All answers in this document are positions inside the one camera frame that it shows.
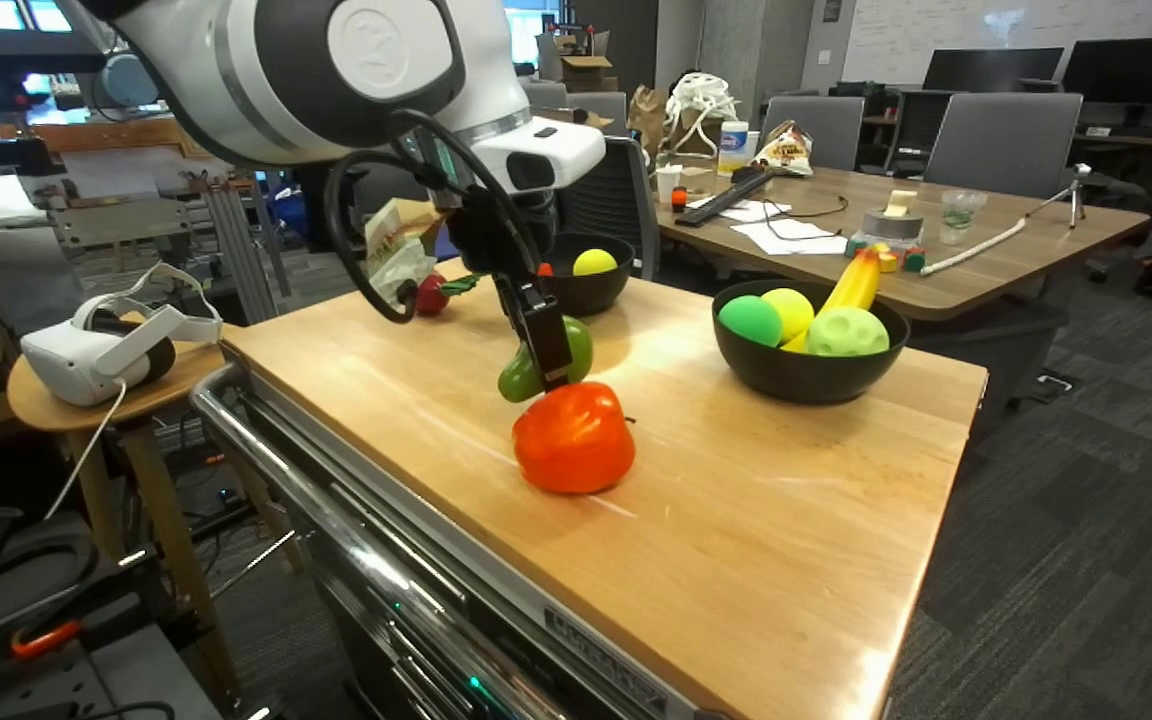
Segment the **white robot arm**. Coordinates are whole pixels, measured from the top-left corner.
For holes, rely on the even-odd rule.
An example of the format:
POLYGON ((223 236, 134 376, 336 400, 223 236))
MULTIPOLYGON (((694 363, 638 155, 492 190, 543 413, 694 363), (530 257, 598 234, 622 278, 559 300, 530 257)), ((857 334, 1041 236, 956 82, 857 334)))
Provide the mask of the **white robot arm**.
POLYGON ((323 170, 323 226, 355 293, 394 323, 421 274, 376 279, 350 243, 343 185, 398 164, 428 190, 463 263, 487 278, 543 394, 580 380, 537 278, 533 200, 604 162, 604 134, 537 117, 501 0, 82 0, 148 69, 212 155, 323 170))

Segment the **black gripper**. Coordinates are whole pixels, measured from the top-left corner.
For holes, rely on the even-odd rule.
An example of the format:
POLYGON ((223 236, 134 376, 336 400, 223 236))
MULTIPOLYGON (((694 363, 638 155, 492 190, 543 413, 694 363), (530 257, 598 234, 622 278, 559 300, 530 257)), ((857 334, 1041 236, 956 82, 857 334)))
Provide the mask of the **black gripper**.
POLYGON ((537 306, 520 315, 516 295, 537 295, 540 279, 537 243, 516 209, 501 191, 473 190, 450 211, 450 234, 460 260, 473 274, 492 278, 501 311, 520 347, 533 354, 540 388, 559 388, 571 372, 567 330, 555 306, 537 306))

